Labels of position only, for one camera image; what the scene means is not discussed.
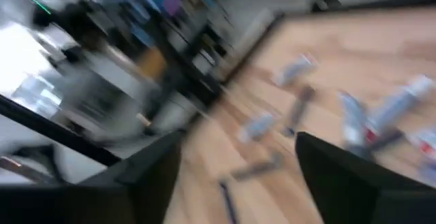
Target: light wood surface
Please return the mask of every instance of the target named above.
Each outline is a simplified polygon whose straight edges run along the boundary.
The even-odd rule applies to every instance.
[[[282,170],[230,182],[240,223],[322,223],[302,178],[294,141],[280,133],[285,117],[251,144],[238,141],[241,125],[265,110],[286,115],[299,88],[311,84],[317,93],[300,130],[343,146],[338,91],[347,91],[371,109],[417,74],[436,80],[435,22],[436,10],[414,9],[283,23],[187,139],[165,223],[229,223],[217,180],[267,160],[274,150],[285,155]],[[271,76],[301,53],[316,58],[318,68],[291,86],[275,86]],[[433,91],[398,126],[410,132],[435,121]],[[377,160],[400,174],[432,184],[417,172],[423,156],[407,142],[379,152]]]

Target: green light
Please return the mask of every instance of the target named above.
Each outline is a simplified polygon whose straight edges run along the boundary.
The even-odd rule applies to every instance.
[[[48,14],[51,14],[47,8],[45,8],[40,2],[36,1],[36,0],[32,0],[33,2],[35,2],[37,5],[39,5],[43,10],[45,10]]]

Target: wooden table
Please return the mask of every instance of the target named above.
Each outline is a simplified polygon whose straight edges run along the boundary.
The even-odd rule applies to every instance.
[[[274,73],[306,52],[320,63],[315,71],[285,88],[270,81]],[[436,80],[436,9],[284,20],[188,138],[166,223],[228,223],[217,179],[267,160],[272,150],[286,155],[282,170],[230,183],[240,223],[321,223],[295,157],[294,140],[280,133],[285,117],[258,143],[238,141],[241,125],[265,110],[286,115],[298,90],[311,84],[317,94],[300,130],[342,147],[338,91],[347,91],[371,109],[417,74]],[[410,132],[435,121],[433,91],[398,126]],[[432,184],[417,172],[423,156],[411,144],[403,142],[376,156],[383,166]]]

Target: floor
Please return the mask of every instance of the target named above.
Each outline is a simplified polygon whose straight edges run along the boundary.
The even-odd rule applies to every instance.
[[[343,4],[352,4],[357,2],[363,2],[363,1],[373,1],[373,0],[340,0]],[[275,10],[287,10],[287,11],[296,11],[296,12],[305,12],[308,9],[310,0],[223,0],[222,4],[228,11],[230,15],[230,20],[233,24],[233,28],[230,30],[227,30],[227,32],[230,32],[230,41],[233,44],[237,44],[240,42],[240,36],[243,35],[243,33],[247,30],[247,27],[253,22],[253,19],[256,18],[257,15],[261,14],[262,12],[273,12]],[[225,25],[225,23],[222,23],[222,20],[215,20],[211,19],[218,27],[228,27]],[[25,72],[32,72],[44,66],[43,63],[39,61],[34,61],[33,58],[29,57],[28,51],[22,52],[20,51],[22,42],[19,39],[16,39],[15,42],[8,41],[8,36],[11,35],[10,29],[3,28],[0,30],[0,42],[2,43],[2,53],[5,52],[5,50],[8,50],[7,52],[7,60],[12,60],[9,63],[17,63],[17,62],[30,62],[35,64],[32,70],[21,70],[17,69],[15,71],[15,76],[11,77],[11,79],[21,79],[20,76],[24,75]],[[10,64],[3,64],[4,66],[7,65],[7,68],[3,68],[3,72],[1,73],[2,76],[4,75],[11,75],[11,68],[15,68],[14,66],[11,66]],[[5,86],[6,82],[2,82],[2,86],[0,86],[1,92],[3,94],[8,94],[14,90],[14,85],[16,85],[17,81],[11,82],[10,86]],[[168,116],[174,117],[174,116],[184,116],[184,115],[178,115],[178,114],[184,114],[183,112],[180,112],[180,109],[173,109],[168,108]],[[2,145],[1,147],[8,147],[10,145],[10,142],[16,141],[16,140],[32,140],[32,139],[40,139],[40,135],[36,135],[32,131],[29,131],[28,129],[17,125],[16,123],[9,121],[6,118],[0,118],[0,122],[4,124],[2,126],[2,130],[0,131],[1,139],[2,139]],[[65,155],[73,155],[73,152],[70,152],[69,149],[63,148],[63,151],[65,151]],[[125,149],[129,151],[128,153],[125,153],[125,155],[131,154],[136,149]],[[78,182],[89,175],[92,175],[102,169],[104,169],[104,166],[91,162],[88,159],[77,159],[77,157],[72,157],[72,160],[68,159],[69,157],[64,157],[64,159],[68,162],[65,162],[66,165],[73,165],[76,164],[76,162],[81,162],[80,167],[75,167],[74,169],[68,170],[69,176],[71,177],[72,182]]]

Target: black metal frame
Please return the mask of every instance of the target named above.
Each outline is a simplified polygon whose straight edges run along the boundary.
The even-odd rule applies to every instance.
[[[373,3],[363,3],[360,5],[354,5],[349,7],[342,7],[340,9],[335,9],[329,12],[348,12],[351,10],[369,10],[375,8],[384,8],[384,9],[392,9],[398,7],[417,7],[417,6],[429,6],[436,5],[436,0],[384,0]],[[242,58],[240,63],[232,70],[230,75],[221,83],[222,85],[227,85],[229,81],[233,80],[239,73],[240,70],[248,64],[251,57],[258,51],[260,46],[262,46],[266,40],[274,33],[274,30],[283,20],[287,18],[301,18],[301,17],[312,17],[312,15],[308,14],[293,14],[293,13],[283,13],[278,12],[276,14],[275,19],[268,25],[264,34],[260,39],[253,45],[253,47],[248,51],[248,53]],[[157,28],[157,31],[153,35],[160,35],[161,29]],[[165,58],[168,57],[170,60],[178,60],[177,62],[181,63],[185,60],[182,60],[181,56],[174,51],[173,48],[170,48],[170,43],[166,41],[166,39],[159,39],[159,44],[157,45],[159,49],[163,52]],[[198,78],[198,73],[190,73],[189,75],[194,75],[194,77]],[[211,77],[206,77],[206,81],[214,81],[209,80]],[[211,108],[213,104],[219,99],[222,94],[221,89],[216,89],[218,84],[214,84],[214,92],[210,92],[208,95],[205,95],[204,102],[207,109]],[[80,137],[79,135],[63,128],[62,126],[18,105],[17,103],[11,101],[10,99],[0,95],[0,114],[8,117],[9,119],[24,125],[25,127],[32,129],[51,140],[57,141],[58,143],[67,146],[78,153],[81,153],[87,157],[92,158],[104,165],[110,166],[121,159],[117,156],[113,155],[106,149],[100,148],[98,146],[93,145],[90,141]],[[190,124],[194,124],[201,117],[200,113],[197,114],[191,119]]]

